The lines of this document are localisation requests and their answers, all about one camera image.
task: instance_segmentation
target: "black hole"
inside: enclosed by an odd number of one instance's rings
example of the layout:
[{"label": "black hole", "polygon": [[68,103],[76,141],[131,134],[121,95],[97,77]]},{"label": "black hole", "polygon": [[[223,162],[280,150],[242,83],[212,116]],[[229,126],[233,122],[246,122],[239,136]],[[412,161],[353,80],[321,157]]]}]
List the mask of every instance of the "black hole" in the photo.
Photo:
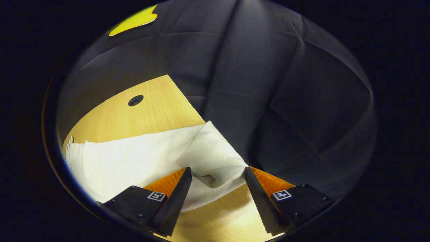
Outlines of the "black hole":
[{"label": "black hole", "polygon": [[138,105],[141,101],[143,100],[143,96],[139,95],[139,96],[135,96],[132,99],[130,99],[129,101],[129,106],[134,106],[134,105]]}]

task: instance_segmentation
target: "fabric fold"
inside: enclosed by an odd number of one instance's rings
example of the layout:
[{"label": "fabric fold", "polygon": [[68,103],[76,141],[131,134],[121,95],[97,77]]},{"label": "fabric fold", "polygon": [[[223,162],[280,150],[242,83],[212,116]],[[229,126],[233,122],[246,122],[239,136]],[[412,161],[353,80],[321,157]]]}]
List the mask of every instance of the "fabric fold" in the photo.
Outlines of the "fabric fold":
[{"label": "fabric fold", "polygon": [[211,121],[101,143],[72,141],[66,146],[66,164],[82,189],[102,203],[131,185],[144,187],[184,167],[191,168],[193,181],[181,212],[245,183],[246,163]]}]

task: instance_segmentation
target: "yellow sticker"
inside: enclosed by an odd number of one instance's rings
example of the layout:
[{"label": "yellow sticker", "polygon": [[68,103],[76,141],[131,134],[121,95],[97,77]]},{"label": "yellow sticker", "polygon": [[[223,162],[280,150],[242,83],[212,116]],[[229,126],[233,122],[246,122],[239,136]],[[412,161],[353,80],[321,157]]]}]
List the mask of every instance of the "yellow sticker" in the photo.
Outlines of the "yellow sticker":
[{"label": "yellow sticker", "polygon": [[128,19],[122,21],[117,27],[115,27],[110,33],[109,36],[114,36],[131,28],[135,28],[138,26],[142,26],[145,24],[149,24],[157,18],[157,14],[152,13],[157,5],[149,7],[145,10],[142,10],[135,15],[129,17]]}]

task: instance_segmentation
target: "light wood surface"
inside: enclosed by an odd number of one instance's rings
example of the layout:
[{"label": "light wood surface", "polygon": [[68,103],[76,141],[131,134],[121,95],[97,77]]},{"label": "light wood surface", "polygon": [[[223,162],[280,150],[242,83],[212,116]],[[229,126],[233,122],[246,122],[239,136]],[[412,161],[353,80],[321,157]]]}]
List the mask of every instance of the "light wood surface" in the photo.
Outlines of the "light wood surface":
[{"label": "light wood surface", "polygon": [[[144,96],[142,102],[128,106],[129,100],[138,95]],[[204,123],[165,75],[131,87],[95,107],[76,123],[63,147],[70,136],[77,143],[104,142]],[[262,242],[274,238],[266,233],[246,184],[206,206],[181,213],[173,235],[158,237],[172,242]]]}]

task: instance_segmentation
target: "white cloth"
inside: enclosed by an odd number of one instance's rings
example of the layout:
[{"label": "white cloth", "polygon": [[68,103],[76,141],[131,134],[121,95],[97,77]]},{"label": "white cloth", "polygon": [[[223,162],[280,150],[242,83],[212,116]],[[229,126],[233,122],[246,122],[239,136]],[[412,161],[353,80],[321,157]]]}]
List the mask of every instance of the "white cloth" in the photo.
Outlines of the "white cloth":
[{"label": "white cloth", "polygon": [[144,187],[190,167],[181,212],[204,206],[245,183],[246,163],[211,121],[204,125],[101,143],[66,145],[66,163],[82,189],[105,203],[131,185]]}]

